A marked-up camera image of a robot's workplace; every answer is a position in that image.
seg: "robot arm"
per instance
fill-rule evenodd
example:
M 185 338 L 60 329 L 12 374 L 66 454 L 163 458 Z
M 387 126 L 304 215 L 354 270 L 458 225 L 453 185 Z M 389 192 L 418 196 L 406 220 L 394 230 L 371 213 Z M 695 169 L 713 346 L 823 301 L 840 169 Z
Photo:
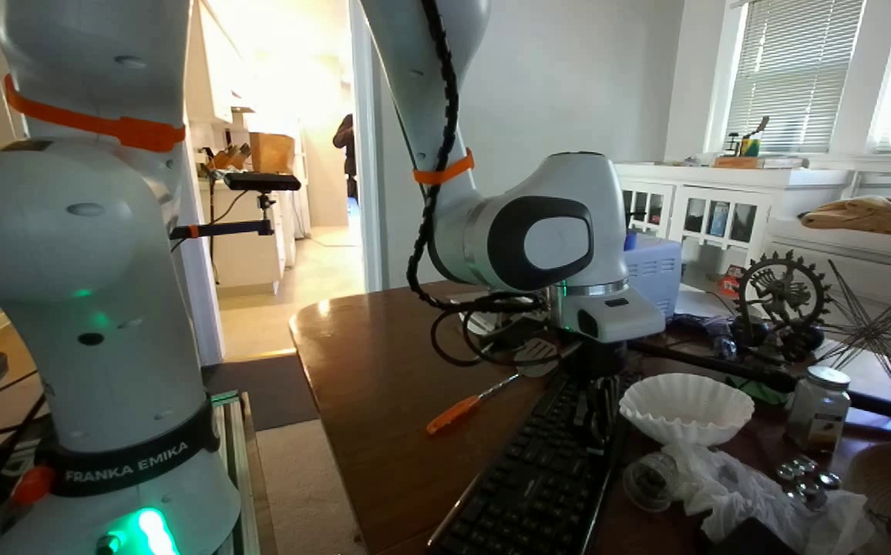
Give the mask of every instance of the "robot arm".
M 365 0 L 365 14 L 418 178 L 438 188 L 425 196 L 438 273 L 494 290 L 547 290 L 554 323 L 597 343 L 663 329 L 663 311 L 626 284 L 624 197 L 601 155 L 560 151 L 507 196 L 477 196 L 458 118 L 488 0 Z

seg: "keyboard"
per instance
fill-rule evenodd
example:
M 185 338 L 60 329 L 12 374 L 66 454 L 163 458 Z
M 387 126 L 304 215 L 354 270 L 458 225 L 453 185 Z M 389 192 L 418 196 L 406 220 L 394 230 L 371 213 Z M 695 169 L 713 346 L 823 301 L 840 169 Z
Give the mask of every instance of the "keyboard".
M 435 555 L 580 555 L 629 435 L 619 375 L 559 368 L 514 439 L 430 541 Z

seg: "screwdriver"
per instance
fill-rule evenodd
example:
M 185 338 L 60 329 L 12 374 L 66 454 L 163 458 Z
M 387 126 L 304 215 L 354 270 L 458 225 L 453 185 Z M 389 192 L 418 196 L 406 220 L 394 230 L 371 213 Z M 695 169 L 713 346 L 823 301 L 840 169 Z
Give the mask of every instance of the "screwdriver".
M 498 383 L 498 387 L 490 387 L 490 388 L 484 388 L 484 391 L 477 391 L 477 395 L 460 399 L 458 404 L 451 404 L 447 410 L 441 410 L 423 433 L 431 435 L 431 439 L 441 435 L 444 429 L 458 427 L 460 419 L 477 412 L 477 406 L 482 406 L 490 395 L 503 391 L 507 387 L 517 383 L 522 375 L 525 375 L 522 370 L 517 370 L 517 374 L 510 374 L 503 383 Z

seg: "white wall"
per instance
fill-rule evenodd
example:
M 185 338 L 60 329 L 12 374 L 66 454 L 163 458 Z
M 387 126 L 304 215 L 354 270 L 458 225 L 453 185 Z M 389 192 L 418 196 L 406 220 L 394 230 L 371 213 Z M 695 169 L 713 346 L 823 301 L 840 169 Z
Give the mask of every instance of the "white wall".
M 507 192 L 552 151 L 663 157 L 681 9 L 686 0 L 498 0 L 462 89 L 482 192 Z M 387 274 L 371 286 L 405 286 L 423 203 L 384 76 L 372 93 L 372 122 L 361 124 L 378 172 L 365 169 L 365 178 L 384 192 L 371 238 L 387 243 L 367 267 Z

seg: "table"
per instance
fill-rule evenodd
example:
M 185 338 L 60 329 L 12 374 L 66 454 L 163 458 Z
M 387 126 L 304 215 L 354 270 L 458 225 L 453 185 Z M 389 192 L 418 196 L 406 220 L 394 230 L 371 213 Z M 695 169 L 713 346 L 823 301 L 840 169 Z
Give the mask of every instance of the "table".
M 294 343 L 314 404 L 341 473 L 354 519 L 372 555 L 423 551 L 453 501 L 501 454 L 522 418 L 541 399 L 541 383 L 522 383 L 490 399 L 482 412 L 458 429 L 425 439 L 423 427 L 471 391 L 501 383 L 501 368 L 453 368 L 431 350 L 435 309 L 410 290 L 323 298 L 289 320 Z M 460 328 L 441 328 L 447 350 L 460 346 Z M 665 358 L 637 358 L 637 370 L 695 370 Z M 835 449 L 835 465 L 891 435 L 854 429 Z M 793 458 L 777 418 L 756 418 L 729 448 L 742 464 L 774 473 Z M 696 523 L 670 516 L 646 516 L 615 486 L 597 520 L 591 551 L 689 551 Z

